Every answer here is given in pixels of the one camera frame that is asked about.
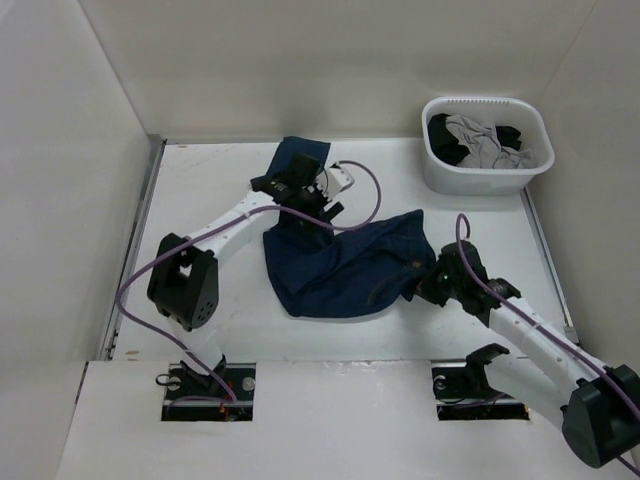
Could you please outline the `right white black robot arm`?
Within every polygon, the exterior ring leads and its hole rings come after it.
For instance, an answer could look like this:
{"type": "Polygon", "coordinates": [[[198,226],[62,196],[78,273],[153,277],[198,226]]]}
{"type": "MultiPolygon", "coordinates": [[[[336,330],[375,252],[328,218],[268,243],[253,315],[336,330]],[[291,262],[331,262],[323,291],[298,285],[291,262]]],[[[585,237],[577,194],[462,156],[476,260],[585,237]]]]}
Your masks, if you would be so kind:
{"type": "Polygon", "coordinates": [[[534,410],[562,434],[574,455],[600,468],[639,445],[639,376],[586,353],[539,316],[503,278],[489,278],[476,247],[462,240],[442,248],[416,294],[465,313],[501,336],[461,367],[439,371],[440,400],[475,407],[504,394],[534,410]]]}

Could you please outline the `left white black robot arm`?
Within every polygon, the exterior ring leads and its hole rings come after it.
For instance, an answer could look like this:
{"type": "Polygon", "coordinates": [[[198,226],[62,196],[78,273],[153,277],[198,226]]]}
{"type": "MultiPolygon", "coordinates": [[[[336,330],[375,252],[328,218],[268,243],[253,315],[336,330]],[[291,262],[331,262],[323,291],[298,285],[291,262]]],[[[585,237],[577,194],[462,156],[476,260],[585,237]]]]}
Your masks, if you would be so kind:
{"type": "Polygon", "coordinates": [[[214,398],[224,387],[225,359],[214,340],[211,321],[219,303],[221,267],[278,223],[277,206],[327,223],[343,210],[335,197],[354,183],[339,164],[322,167],[312,157],[296,154],[284,171],[253,179],[247,195],[216,221],[188,236],[171,233],[161,240],[159,256],[232,224],[154,266],[147,287],[149,300],[172,321],[172,333],[204,363],[192,371],[189,381],[200,397],[214,398]]]}

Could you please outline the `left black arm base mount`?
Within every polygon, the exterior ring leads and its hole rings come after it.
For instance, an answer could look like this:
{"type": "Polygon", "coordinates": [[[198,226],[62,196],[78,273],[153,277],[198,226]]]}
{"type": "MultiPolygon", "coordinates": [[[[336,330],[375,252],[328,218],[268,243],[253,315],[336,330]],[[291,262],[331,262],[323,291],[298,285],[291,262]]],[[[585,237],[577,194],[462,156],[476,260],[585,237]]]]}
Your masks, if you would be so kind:
{"type": "Polygon", "coordinates": [[[164,422],[250,422],[253,420],[256,364],[227,364],[215,373],[227,388],[208,375],[191,370],[184,362],[170,364],[156,376],[163,389],[161,420],[164,422]]]}

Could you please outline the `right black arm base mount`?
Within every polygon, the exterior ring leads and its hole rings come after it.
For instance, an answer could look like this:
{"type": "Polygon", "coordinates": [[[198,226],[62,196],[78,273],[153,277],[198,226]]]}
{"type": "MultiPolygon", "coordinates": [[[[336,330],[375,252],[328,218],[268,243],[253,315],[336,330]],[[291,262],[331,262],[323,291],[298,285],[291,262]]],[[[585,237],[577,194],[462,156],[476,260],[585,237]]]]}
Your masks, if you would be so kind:
{"type": "Polygon", "coordinates": [[[529,421],[528,408],[489,385],[485,367],[509,350],[489,344],[464,360],[436,361],[431,365],[432,391],[440,421],[529,421]]]}

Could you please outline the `dark blue denim trousers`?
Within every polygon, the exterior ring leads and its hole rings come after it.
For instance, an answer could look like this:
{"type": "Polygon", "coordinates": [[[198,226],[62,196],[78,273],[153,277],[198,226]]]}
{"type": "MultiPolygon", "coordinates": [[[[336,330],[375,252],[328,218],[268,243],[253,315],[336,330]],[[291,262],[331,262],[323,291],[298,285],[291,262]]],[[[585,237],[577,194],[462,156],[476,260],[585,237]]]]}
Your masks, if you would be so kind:
{"type": "Polygon", "coordinates": [[[340,233],[280,212],[263,233],[272,289],[293,317],[356,323],[412,299],[436,263],[423,226],[420,209],[340,233]]]}

